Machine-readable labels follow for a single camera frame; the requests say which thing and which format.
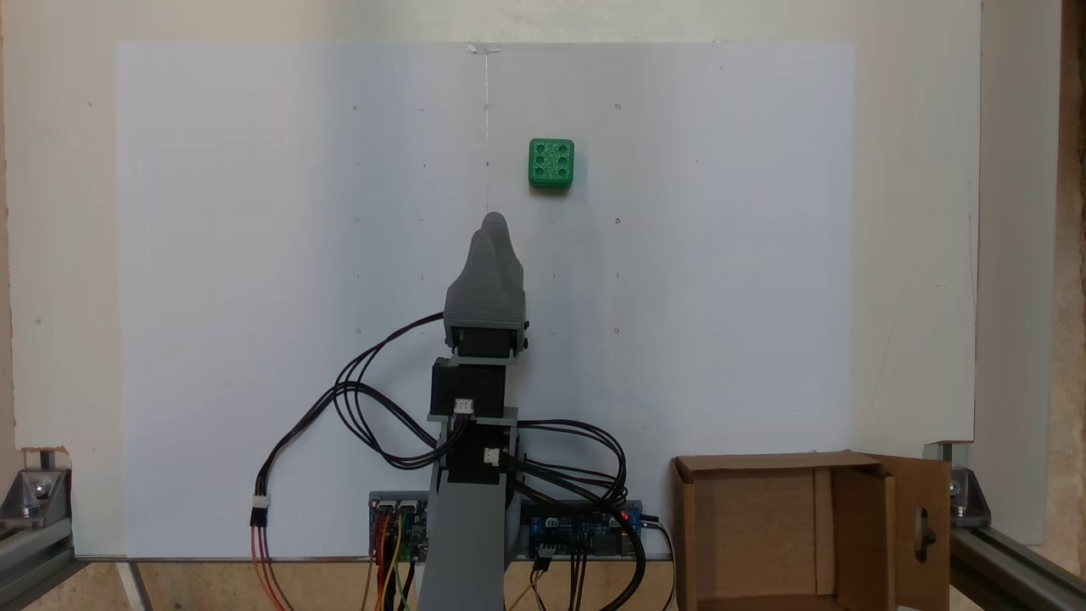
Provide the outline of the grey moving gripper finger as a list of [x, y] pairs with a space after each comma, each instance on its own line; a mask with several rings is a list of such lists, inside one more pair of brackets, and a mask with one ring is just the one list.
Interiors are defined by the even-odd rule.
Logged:
[[515, 249], [512, 246], [512, 233], [503, 214], [498, 212], [488, 212], [481, 225], [481, 231], [489, 241], [492, 260], [495, 270], [500, 275], [501, 285], [506, 293], [522, 294], [523, 288], [523, 264], [518, 258]]

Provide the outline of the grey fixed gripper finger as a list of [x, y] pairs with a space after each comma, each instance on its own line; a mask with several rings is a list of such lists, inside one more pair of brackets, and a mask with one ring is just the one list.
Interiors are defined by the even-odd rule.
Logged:
[[506, 293], [489, 255], [489, 241], [479, 229], [460, 273], [447, 289], [445, 317], [469, 326], [515, 328], [526, 320], [526, 290], [522, 294]]

